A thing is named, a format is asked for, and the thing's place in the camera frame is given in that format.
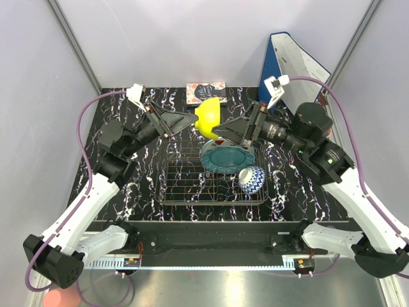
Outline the blue white patterned bowl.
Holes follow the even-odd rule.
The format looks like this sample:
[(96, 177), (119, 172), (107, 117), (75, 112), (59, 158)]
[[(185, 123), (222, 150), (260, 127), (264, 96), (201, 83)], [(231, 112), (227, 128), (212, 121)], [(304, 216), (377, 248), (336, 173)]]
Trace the blue white patterned bowl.
[(259, 166), (250, 166), (242, 169), (238, 174), (239, 186), (244, 194), (257, 193), (265, 183), (266, 173)]

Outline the yellow-green bowl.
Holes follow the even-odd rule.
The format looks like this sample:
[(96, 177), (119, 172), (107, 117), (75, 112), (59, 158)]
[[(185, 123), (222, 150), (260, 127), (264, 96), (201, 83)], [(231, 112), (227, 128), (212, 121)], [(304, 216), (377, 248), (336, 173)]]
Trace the yellow-green bowl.
[(220, 100), (218, 97), (209, 98), (195, 108), (194, 114), (198, 116), (195, 128), (208, 139), (217, 139), (218, 135), (212, 129), (220, 124)]

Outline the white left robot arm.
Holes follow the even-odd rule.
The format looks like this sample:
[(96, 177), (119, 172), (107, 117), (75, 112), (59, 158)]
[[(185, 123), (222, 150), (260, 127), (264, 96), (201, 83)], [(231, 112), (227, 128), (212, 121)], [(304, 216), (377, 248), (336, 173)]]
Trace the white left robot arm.
[(85, 266), (102, 256), (121, 250), (133, 252), (138, 245), (138, 229), (116, 221), (102, 232), (83, 239), (101, 209), (130, 180), (135, 169), (132, 156), (161, 136), (171, 137), (198, 120), (191, 113), (171, 112), (152, 103), (145, 108), (136, 129), (120, 121), (102, 125), (99, 147), (104, 151), (89, 180), (60, 218), (40, 236), (29, 235), (23, 248), (29, 270), (36, 271), (62, 289), (72, 286)]

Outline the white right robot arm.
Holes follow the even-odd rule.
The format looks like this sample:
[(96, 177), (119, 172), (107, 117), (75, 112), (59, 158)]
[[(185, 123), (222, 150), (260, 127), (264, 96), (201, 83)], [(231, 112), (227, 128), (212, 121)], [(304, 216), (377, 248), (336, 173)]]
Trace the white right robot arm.
[(327, 138), (331, 126), (332, 119), (317, 103), (301, 104), (291, 123), (270, 115), (265, 104), (254, 103), (243, 116), (212, 131), (239, 146), (262, 139), (296, 152), (300, 169), (360, 227), (348, 232), (303, 220), (285, 236), (285, 246), (300, 254), (323, 249), (347, 256), (376, 278), (400, 275), (408, 265), (408, 239), (398, 232), (392, 214), (374, 202), (354, 161)]

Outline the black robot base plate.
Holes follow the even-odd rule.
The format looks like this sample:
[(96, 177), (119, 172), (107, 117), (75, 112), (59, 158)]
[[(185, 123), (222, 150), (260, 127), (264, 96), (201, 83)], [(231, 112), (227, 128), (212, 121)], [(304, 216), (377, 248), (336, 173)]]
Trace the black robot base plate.
[(134, 228), (147, 255), (187, 252), (260, 251), (276, 255), (308, 255), (303, 243), (292, 243), (289, 233), (297, 222), (158, 222), (112, 220)]

